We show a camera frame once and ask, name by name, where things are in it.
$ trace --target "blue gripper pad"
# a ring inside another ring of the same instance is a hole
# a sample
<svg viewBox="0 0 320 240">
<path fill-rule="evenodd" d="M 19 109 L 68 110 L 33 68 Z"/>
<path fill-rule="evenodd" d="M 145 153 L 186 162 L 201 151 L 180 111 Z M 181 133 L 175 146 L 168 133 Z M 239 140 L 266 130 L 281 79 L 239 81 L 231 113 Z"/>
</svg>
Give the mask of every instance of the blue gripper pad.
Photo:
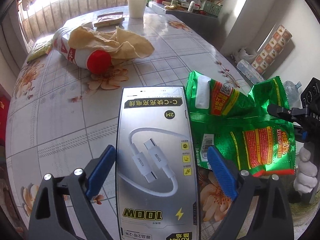
<svg viewBox="0 0 320 240">
<path fill-rule="evenodd" d="M 115 161 L 116 149 L 112 145 L 108 145 L 108 147 L 101 154 L 99 162 L 88 178 L 87 191 L 85 192 L 85 195 L 89 200 L 92 199 L 93 196 L 99 194 L 100 189 L 102 188 L 102 185 Z"/>
<path fill-rule="evenodd" d="M 220 151 L 215 146 L 211 146 L 208 149 L 207 157 L 212 171 L 223 190 L 223 193 L 230 197 L 232 201 L 234 201 L 238 196 L 238 192 L 236 190 L 237 182 L 231 171 L 226 166 Z"/>
</svg>

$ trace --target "metal screw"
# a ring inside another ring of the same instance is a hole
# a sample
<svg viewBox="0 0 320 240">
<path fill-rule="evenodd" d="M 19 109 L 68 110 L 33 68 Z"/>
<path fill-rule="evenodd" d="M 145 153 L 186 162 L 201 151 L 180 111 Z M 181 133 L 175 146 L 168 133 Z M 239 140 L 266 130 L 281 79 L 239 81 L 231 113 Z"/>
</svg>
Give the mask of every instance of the metal screw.
<svg viewBox="0 0 320 240">
<path fill-rule="evenodd" d="M 75 171 L 73 172 L 75 175 L 77 175 L 77 176 L 79 176 L 79 175 L 81 175 L 82 174 L 82 172 L 83 172 L 83 170 L 82 169 L 75 169 Z"/>
<path fill-rule="evenodd" d="M 273 180 L 278 180 L 279 179 L 279 176 L 277 174 L 272 174 L 271 177 L 272 177 Z"/>
<path fill-rule="evenodd" d="M 249 171 L 242 170 L 242 171 L 240 171 L 240 173 L 242 176 L 249 176 Z"/>
<path fill-rule="evenodd" d="M 44 177 L 43 177 L 45 180 L 49 180 L 49 179 L 51 179 L 51 174 L 46 174 Z"/>
</svg>

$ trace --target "green basket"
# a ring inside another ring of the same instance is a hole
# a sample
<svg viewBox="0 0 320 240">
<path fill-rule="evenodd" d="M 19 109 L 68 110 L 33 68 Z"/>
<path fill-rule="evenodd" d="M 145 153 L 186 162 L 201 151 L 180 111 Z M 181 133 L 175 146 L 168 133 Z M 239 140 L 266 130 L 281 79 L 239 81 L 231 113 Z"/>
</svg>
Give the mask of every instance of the green basket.
<svg viewBox="0 0 320 240">
<path fill-rule="evenodd" d="M 205 1 L 204 3 L 202 3 L 202 6 L 201 6 L 201 10 L 215 16 L 219 15 L 221 8 L 222 6 L 216 5 L 213 2 L 209 2 L 209 1 Z"/>
</svg>

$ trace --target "white paper cup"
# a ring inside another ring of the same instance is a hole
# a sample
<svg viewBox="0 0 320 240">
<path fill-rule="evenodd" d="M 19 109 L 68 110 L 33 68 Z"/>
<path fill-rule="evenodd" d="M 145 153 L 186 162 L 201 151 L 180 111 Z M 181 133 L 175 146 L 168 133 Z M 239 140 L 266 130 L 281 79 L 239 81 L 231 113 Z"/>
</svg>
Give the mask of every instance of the white paper cup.
<svg viewBox="0 0 320 240">
<path fill-rule="evenodd" d="M 143 18 L 148 0 L 128 0 L 129 17 Z"/>
</svg>

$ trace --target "cable packaging box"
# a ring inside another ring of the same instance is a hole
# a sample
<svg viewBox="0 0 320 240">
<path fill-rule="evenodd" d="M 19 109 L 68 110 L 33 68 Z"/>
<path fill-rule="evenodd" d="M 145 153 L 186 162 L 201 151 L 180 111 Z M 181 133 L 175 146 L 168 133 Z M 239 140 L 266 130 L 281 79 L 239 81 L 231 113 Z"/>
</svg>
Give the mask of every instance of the cable packaging box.
<svg viewBox="0 0 320 240">
<path fill-rule="evenodd" d="M 116 205 L 120 239 L 200 240 L 196 157 L 183 87 L 123 89 Z"/>
</svg>

